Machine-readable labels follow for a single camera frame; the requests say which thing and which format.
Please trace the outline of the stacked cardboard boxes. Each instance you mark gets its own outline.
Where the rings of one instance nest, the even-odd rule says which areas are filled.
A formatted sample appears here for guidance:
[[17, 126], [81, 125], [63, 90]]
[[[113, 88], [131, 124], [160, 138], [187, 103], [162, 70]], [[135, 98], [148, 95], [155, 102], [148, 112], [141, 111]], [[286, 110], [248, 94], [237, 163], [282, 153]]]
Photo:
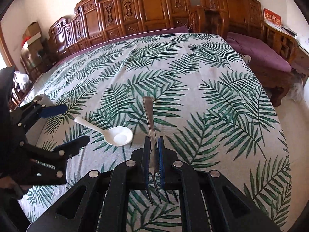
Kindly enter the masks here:
[[37, 21], [31, 23], [24, 32], [21, 42], [20, 56], [24, 61], [33, 61], [38, 57], [37, 52], [43, 49], [41, 37], [39, 23]]

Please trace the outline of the palm leaf tablecloth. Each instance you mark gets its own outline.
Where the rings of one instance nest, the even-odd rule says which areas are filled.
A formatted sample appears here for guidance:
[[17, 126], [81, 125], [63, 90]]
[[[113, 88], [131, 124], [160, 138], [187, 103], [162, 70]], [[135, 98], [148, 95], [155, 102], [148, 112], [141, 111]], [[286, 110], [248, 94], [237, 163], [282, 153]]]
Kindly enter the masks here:
[[[87, 135], [68, 162], [67, 183], [34, 186], [19, 202], [34, 222], [90, 170], [107, 172], [142, 147], [148, 126], [142, 98], [154, 98], [157, 136], [181, 161], [218, 170], [287, 231], [290, 156], [276, 111], [243, 58], [221, 37], [166, 34], [108, 44], [70, 58], [40, 79], [29, 99], [45, 94], [68, 110], [49, 118], [37, 145], [51, 150]], [[74, 121], [133, 133], [124, 146]]]

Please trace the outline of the stainless steel fork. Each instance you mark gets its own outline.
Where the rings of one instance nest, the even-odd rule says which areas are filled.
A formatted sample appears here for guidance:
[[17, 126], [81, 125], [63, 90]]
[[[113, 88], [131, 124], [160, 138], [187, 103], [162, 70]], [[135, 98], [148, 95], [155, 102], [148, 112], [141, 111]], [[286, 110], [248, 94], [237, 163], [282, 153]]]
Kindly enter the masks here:
[[143, 106], [146, 114], [146, 119], [148, 123], [148, 136], [150, 139], [150, 152], [149, 152], [149, 174], [152, 177], [152, 182], [155, 187], [155, 192], [158, 197], [159, 203], [162, 203], [159, 189], [157, 186], [157, 181], [155, 179], [156, 175], [159, 175], [159, 162], [158, 162], [158, 146], [157, 137], [155, 133], [154, 124], [154, 109], [153, 109], [154, 98], [150, 96], [143, 96]]

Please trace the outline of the small white soup spoon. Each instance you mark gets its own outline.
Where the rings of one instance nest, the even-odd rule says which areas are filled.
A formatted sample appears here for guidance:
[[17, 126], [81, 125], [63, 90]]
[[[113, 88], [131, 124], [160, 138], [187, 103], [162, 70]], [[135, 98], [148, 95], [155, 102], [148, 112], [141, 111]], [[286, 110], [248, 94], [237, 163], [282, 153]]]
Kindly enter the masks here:
[[81, 117], [76, 117], [74, 121], [84, 127], [87, 127], [93, 131], [99, 132], [104, 137], [105, 141], [112, 146], [121, 147], [129, 144], [133, 140], [132, 131], [123, 126], [112, 127], [110, 129], [101, 129], [92, 123], [84, 120]]

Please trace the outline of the red gift box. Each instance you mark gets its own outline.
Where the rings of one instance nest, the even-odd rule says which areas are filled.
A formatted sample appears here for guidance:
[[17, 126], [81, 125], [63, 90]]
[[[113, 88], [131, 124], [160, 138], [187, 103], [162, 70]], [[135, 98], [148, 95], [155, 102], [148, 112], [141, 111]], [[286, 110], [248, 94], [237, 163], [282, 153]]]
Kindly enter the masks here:
[[280, 15], [266, 8], [263, 9], [263, 13], [264, 13], [265, 22], [267, 24], [273, 27], [279, 28], [279, 29], [282, 28], [282, 19]]

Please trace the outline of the white plastic bag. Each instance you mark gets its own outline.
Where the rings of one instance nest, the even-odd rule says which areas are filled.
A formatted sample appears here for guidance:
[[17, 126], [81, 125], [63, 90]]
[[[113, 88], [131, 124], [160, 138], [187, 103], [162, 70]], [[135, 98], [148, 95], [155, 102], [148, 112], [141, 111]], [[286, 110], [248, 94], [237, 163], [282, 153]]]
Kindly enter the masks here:
[[30, 81], [28, 74], [19, 71], [14, 72], [14, 86], [18, 93], [28, 93], [33, 83]]

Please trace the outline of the carved wooden bench backrest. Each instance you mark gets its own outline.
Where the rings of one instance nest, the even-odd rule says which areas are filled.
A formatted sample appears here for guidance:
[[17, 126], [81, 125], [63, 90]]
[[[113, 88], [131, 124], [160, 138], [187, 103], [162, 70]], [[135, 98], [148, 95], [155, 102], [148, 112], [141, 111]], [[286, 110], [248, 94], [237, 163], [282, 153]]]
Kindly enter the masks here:
[[81, 0], [73, 17], [61, 17], [50, 27], [48, 44], [61, 60], [124, 36], [189, 27], [190, 6], [190, 0]]

